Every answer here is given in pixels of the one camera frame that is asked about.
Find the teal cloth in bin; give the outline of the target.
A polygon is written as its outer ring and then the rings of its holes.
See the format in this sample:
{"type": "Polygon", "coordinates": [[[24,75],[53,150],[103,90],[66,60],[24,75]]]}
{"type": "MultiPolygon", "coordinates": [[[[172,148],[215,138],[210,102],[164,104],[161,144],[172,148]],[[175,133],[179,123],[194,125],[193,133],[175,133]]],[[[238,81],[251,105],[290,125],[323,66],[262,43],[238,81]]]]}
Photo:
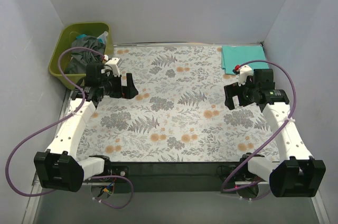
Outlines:
{"type": "Polygon", "coordinates": [[[85,38],[87,35],[86,34],[80,34],[76,37],[77,40],[85,38]]]}

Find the dark grey t shirt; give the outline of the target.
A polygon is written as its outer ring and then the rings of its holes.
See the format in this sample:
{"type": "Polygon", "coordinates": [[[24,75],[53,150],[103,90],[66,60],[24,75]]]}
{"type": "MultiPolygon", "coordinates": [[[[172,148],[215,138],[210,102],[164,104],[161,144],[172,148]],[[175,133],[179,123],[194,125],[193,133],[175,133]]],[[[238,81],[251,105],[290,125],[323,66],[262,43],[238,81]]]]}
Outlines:
{"type": "MultiPolygon", "coordinates": [[[[94,36],[87,35],[85,38],[75,40],[71,47],[85,47],[104,54],[106,45],[100,43],[94,36]]],[[[64,70],[65,74],[85,74],[87,64],[101,62],[102,57],[88,50],[75,49],[71,51],[71,60],[64,70]]]]}

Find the floral patterned table mat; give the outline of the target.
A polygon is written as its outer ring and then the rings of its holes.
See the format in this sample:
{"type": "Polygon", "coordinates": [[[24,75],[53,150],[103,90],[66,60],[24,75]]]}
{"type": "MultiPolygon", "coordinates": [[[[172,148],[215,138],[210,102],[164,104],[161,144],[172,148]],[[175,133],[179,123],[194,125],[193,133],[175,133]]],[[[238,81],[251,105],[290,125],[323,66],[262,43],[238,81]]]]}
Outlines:
{"type": "Polygon", "coordinates": [[[278,160],[260,109],[224,105],[223,88],[237,78],[223,71],[221,51],[209,45],[116,47],[121,73],[133,75],[138,95],[102,100],[82,134],[77,159],[237,161],[268,143],[261,154],[278,160]]]}

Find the white plastic bag in bin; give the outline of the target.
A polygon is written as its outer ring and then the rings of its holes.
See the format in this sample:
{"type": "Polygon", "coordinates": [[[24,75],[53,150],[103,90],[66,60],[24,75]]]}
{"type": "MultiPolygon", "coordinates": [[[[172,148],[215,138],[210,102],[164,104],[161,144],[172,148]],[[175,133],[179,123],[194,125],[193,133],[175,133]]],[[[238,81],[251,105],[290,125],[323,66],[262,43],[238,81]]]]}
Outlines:
{"type": "Polygon", "coordinates": [[[97,37],[98,41],[100,43],[103,43],[104,45],[106,45],[107,44],[107,40],[108,40],[108,34],[109,33],[107,31],[104,31],[103,34],[101,34],[101,35],[99,35],[97,37]]]}

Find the folded teal t shirt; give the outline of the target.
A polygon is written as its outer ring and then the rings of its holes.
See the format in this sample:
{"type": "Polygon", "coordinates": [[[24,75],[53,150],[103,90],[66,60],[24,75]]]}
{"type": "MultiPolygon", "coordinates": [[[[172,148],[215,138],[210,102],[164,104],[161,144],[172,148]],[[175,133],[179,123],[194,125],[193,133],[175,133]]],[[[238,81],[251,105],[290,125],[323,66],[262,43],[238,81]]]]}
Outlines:
{"type": "Polygon", "coordinates": [[[266,60],[261,45],[226,45],[222,47],[221,65],[225,74],[235,75],[233,72],[235,66],[252,60],[266,60]]]}

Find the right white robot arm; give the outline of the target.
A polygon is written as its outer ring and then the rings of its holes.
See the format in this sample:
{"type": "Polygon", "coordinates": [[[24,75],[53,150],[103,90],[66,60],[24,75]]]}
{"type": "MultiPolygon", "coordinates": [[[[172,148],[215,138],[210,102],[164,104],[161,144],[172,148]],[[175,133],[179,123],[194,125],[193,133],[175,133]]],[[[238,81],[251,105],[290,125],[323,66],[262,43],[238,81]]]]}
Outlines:
{"type": "Polygon", "coordinates": [[[279,164],[269,161],[260,150],[243,157],[240,164],[230,173],[221,186],[226,192],[226,184],[239,172],[244,180],[255,176],[269,183],[275,197],[316,196],[326,171],[322,160],[313,158],[305,146],[292,118],[292,109],[284,90],[276,89],[272,69],[252,69],[249,66],[236,66],[239,75],[236,83],[224,88],[225,106],[234,109],[233,98],[237,97],[239,105],[259,106],[267,124],[273,132],[279,153],[279,164]]]}

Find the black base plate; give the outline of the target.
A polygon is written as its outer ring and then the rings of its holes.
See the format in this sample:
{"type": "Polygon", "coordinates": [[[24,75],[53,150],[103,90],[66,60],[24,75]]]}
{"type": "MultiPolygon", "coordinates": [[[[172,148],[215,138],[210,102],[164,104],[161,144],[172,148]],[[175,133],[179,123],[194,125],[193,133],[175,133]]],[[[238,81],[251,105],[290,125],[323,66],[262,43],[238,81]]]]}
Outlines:
{"type": "Polygon", "coordinates": [[[113,175],[129,179],[135,192],[219,192],[239,162],[112,162],[113,175]]]}

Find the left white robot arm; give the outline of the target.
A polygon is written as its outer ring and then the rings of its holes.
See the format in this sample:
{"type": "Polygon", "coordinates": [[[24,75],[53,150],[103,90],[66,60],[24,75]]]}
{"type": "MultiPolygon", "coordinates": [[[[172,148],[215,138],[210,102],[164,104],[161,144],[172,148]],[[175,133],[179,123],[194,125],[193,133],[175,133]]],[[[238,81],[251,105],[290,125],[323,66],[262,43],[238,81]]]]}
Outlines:
{"type": "Polygon", "coordinates": [[[83,181],[95,176],[106,182],[112,177],[110,159],[92,155],[77,161],[77,149],[90,117],[104,97],[133,99],[138,95],[133,76],[126,75],[122,84],[120,59],[86,66],[86,75],[72,92],[69,111],[54,140],[44,152],[37,152],[34,165],[40,184],[45,189],[77,192],[83,181]]]}

